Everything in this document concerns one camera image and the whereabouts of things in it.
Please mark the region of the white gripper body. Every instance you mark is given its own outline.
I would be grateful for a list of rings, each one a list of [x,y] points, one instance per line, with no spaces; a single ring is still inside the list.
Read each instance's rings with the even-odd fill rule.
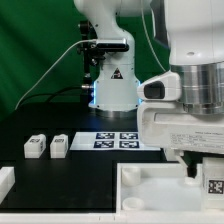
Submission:
[[[192,115],[176,102],[142,102],[137,125],[147,146],[224,154],[224,114]]]

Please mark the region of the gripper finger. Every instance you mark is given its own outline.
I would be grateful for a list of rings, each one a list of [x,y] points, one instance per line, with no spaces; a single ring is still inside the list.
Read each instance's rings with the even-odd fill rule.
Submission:
[[[186,164],[186,162],[185,162],[184,159],[183,159],[184,152],[181,151],[181,150],[175,150],[175,151],[174,151],[174,156],[175,156],[176,160],[177,160],[177,161],[180,163],[180,165],[182,166],[184,175],[187,176],[187,175],[188,175],[188,171],[187,171],[188,165]]]

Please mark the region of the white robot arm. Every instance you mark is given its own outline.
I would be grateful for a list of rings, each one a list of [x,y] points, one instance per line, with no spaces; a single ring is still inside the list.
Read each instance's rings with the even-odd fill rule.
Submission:
[[[141,141],[175,153],[224,154],[224,0],[73,0],[96,32],[100,73],[91,109],[137,115]],[[135,40],[119,16],[150,13],[169,67],[139,82]]]

